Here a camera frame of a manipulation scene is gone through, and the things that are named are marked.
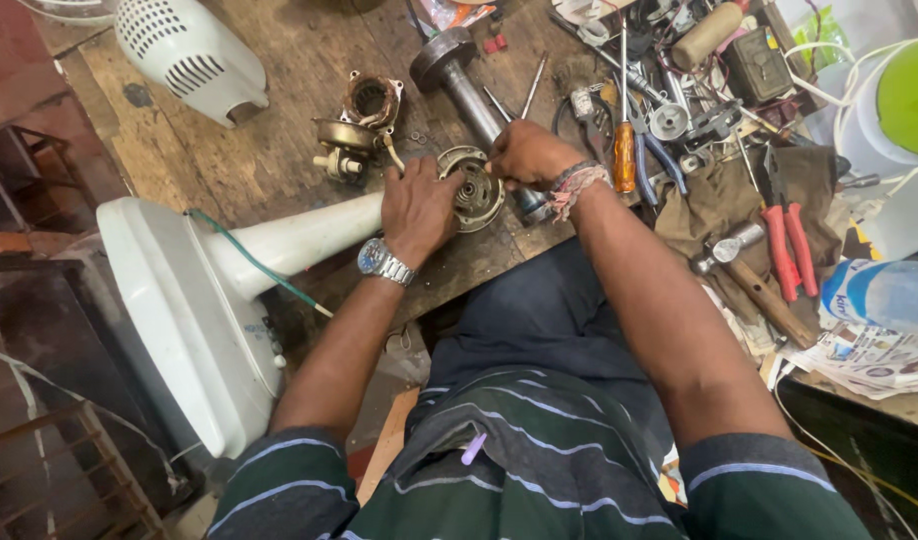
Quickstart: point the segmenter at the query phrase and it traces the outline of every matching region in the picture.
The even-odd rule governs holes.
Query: brown cloth
[[[835,184],[835,153],[825,146],[774,148],[779,174],[785,178],[789,202],[801,204],[801,222],[808,237],[817,283],[831,274],[839,260],[842,242],[825,225]],[[751,150],[749,159],[760,186],[768,181],[763,160],[764,149]],[[704,251],[708,238],[726,238],[740,223],[752,220],[765,227],[759,216],[762,196],[756,193],[743,161],[728,161],[706,166],[691,173],[686,181],[689,194],[669,189],[666,204],[658,216],[656,234],[683,256],[693,259]],[[786,241],[789,256],[792,246]],[[772,257],[767,237],[743,250],[739,258],[761,276],[778,294],[778,283],[771,274]],[[705,277],[709,286],[745,323],[755,324],[758,308],[739,286],[716,268]],[[818,298],[807,298],[800,288],[799,300],[790,305],[793,313],[818,332]]]

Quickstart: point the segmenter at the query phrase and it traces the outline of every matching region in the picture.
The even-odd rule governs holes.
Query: red-handled pliers
[[[805,289],[806,296],[817,296],[819,287],[812,268],[812,252],[809,251],[808,240],[805,238],[799,218],[801,205],[798,202],[789,203],[785,179],[780,174],[771,145],[766,148],[765,168],[769,173],[769,186],[763,190],[766,208],[762,211],[762,219],[769,227],[769,246],[772,250],[773,264],[776,265],[778,285],[782,289],[782,299],[787,302],[795,301],[799,297],[796,294],[796,286],[800,283]],[[786,234],[792,242],[798,270],[789,257],[789,251],[785,249]]]

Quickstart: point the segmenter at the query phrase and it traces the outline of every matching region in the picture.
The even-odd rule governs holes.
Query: green striped shirt
[[[471,464],[463,448],[485,444]],[[689,509],[668,503],[621,404],[575,377],[497,368],[426,388],[406,445],[364,507],[345,453],[294,427],[240,457],[209,530],[225,538],[862,538],[817,460],[792,441],[719,435],[681,451]]]

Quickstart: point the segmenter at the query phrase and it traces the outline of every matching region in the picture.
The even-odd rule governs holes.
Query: metal hammer head
[[[472,34],[462,26],[445,30],[422,47],[409,66],[409,75],[419,92],[431,92],[441,82],[442,69],[452,60],[468,66],[477,53]]]
[[[764,228],[747,221],[732,231],[732,235],[727,239],[723,238],[708,246],[707,254],[692,261],[692,271],[700,276],[705,276],[715,265],[731,263],[738,257],[740,251],[762,240],[764,237]]]

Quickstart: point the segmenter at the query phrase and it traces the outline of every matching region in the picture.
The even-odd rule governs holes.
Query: man's right arm
[[[531,122],[496,140],[490,168],[548,189],[585,157]],[[689,497],[683,523],[703,538],[869,540],[797,444],[705,290],[604,182],[571,219],[622,333],[662,399]]]
[[[547,187],[583,159],[546,129],[513,122],[489,165]],[[680,448],[724,433],[793,438],[705,290],[611,188],[598,182],[583,191],[571,220]]]

